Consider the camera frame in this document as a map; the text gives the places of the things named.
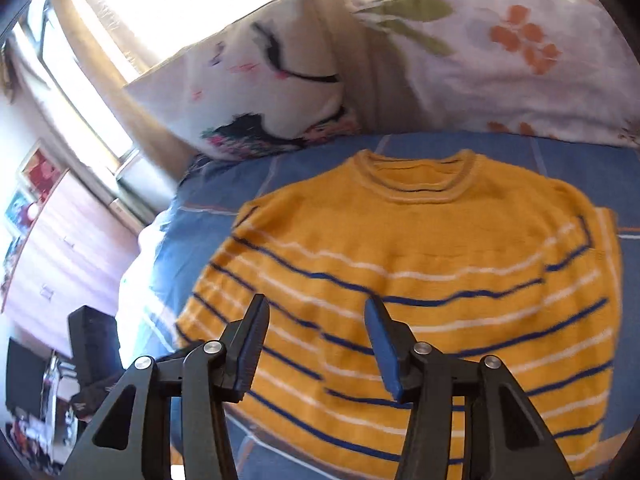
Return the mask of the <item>beige woman print pillow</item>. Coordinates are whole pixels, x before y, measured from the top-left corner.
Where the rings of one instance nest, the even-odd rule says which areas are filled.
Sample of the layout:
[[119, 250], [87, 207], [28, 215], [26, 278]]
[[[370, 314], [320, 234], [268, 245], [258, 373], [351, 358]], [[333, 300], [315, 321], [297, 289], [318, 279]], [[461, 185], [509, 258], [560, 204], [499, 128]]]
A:
[[210, 158], [298, 151], [361, 131], [314, 0], [273, 0], [125, 90]]

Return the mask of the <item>blue plaid bed cover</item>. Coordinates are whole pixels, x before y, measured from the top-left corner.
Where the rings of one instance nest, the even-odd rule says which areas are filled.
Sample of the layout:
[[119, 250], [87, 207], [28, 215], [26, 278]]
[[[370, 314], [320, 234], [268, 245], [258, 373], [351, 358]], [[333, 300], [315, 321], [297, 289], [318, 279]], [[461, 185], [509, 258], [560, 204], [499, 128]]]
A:
[[[629, 148], [538, 140], [509, 133], [406, 133], [356, 136], [318, 148], [249, 162], [195, 159], [169, 209], [142, 233], [151, 255], [149, 277], [128, 275], [123, 288], [141, 286], [152, 302], [119, 315], [128, 359], [166, 356], [185, 346], [176, 323], [206, 264], [228, 238], [240, 209], [288, 185], [337, 168], [361, 151], [411, 160], [442, 160], [470, 151], [563, 181], [593, 205], [612, 212], [622, 252], [622, 315], [613, 359], [611, 391], [592, 465], [598, 474], [639, 414], [639, 156]], [[228, 409], [231, 445], [243, 479], [372, 478], [341, 471], [296, 450], [241, 414]]]

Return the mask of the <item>wooden dresser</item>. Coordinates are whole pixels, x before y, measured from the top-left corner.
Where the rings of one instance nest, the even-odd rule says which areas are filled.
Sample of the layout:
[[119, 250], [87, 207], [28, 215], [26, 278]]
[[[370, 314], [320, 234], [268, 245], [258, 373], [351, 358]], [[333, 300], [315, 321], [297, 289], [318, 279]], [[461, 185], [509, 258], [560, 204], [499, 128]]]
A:
[[67, 171], [26, 237], [3, 312], [70, 356], [67, 317], [82, 306], [115, 315], [120, 279], [137, 255], [134, 233]]

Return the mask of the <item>white leaf print pillow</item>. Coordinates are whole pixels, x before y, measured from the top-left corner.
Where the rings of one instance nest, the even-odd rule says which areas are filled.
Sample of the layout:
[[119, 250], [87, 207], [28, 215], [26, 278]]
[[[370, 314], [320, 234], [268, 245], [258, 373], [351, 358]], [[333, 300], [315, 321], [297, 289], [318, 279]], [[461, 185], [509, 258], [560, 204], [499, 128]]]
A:
[[345, 0], [436, 129], [639, 144], [639, 63], [599, 0]]

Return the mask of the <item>yellow striped knit sweater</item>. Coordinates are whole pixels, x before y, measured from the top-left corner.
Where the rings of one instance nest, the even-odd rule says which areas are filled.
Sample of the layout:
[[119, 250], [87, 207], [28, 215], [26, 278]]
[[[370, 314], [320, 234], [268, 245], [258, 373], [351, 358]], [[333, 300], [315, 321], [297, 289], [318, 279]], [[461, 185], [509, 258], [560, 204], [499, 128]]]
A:
[[574, 186], [470, 151], [361, 151], [246, 203], [176, 329], [214, 339], [266, 296], [241, 414], [323, 465], [392, 478], [409, 413], [386, 391], [364, 326], [379, 296], [440, 351], [502, 359], [578, 473], [611, 391], [621, 277], [612, 212]]

